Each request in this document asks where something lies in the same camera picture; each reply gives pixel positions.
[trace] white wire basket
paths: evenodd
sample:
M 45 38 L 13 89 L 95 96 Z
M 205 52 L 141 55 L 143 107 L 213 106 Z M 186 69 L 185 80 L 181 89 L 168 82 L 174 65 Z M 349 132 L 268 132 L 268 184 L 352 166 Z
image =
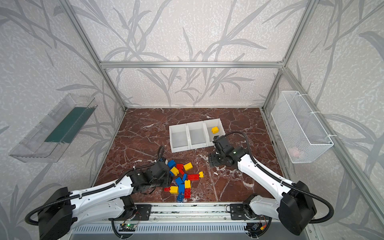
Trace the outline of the white wire basket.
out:
M 272 118 L 293 163 L 313 162 L 333 141 L 298 91 L 282 91 Z

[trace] clear plastic tray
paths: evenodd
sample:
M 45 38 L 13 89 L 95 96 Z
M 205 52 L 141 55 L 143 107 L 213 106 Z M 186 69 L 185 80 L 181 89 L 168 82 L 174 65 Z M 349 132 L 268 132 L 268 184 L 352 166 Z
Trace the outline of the clear plastic tray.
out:
M 68 94 L 9 155 L 23 162 L 57 162 L 96 107 L 92 97 Z

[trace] side wall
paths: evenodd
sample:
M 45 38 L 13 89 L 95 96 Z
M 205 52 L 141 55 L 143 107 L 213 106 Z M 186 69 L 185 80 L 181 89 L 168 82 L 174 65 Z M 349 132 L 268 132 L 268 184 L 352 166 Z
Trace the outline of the side wall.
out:
M 70 0 L 102 61 L 281 61 L 307 1 Z M 130 107 L 262 106 L 276 69 L 109 69 Z
M 92 184 L 123 116 L 56 1 L 0 3 L 0 238 L 38 239 L 24 216 L 58 188 Z M 57 163 L 23 163 L 10 150 L 68 93 L 98 107 Z
M 372 184 L 384 196 L 384 2 L 328 1 L 318 4 L 288 63 Z M 292 164 L 270 112 L 280 91 L 292 90 L 282 77 L 266 113 L 293 181 L 308 184 L 329 200 L 334 217 L 319 224 L 324 239 L 384 239 L 384 229 L 330 149 L 308 164 Z M 316 203 L 317 217 L 327 208 Z

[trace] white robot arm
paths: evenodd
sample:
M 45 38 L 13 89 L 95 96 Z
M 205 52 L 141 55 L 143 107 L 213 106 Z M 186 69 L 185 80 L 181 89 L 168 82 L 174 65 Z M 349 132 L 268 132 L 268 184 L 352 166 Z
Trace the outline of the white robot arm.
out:
M 254 219 L 257 215 L 275 218 L 293 234 L 299 235 L 308 223 L 320 223 L 329 220 L 333 215 L 332 205 L 326 200 L 311 194 L 302 182 L 292 181 L 276 174 L 262 163 L 254 159 L 247 149 L 234 148 L 226 136 L 215 136 L 215 151 L 209 154 L 211 167 L 227 165 L 236 166 L 238 170 L 249 175 L 263 186 L 274 199 L 257 194 L 251 195 L 243 202 L 245 216 Z M 58 239 L 70 229 L 86 223 L 102 219 L 131 219 L 137 212 L 130 194 L 145 192 L 149 188 L 169 187 L 172 181 L 170 169 L 162 158 L 148 166 L 131 169 L 119 179 L 95 187 L 68 192 L 58 189 L 41 207 L 31 211 L 25 221 L 39 226 L 40 240 Z M 312 220 L 316 214 L 313 200 L 317 199 L 329 207 L 329 213 L 323 218 Z M 31 216 L 38 213 L 38 221 Z

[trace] green mat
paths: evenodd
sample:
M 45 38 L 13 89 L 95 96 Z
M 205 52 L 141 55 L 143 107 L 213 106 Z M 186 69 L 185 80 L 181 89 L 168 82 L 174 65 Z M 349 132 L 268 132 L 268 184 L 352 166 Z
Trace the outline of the green mat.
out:
M 44 140 L 71 143 L 96 108 L 75 107 Z

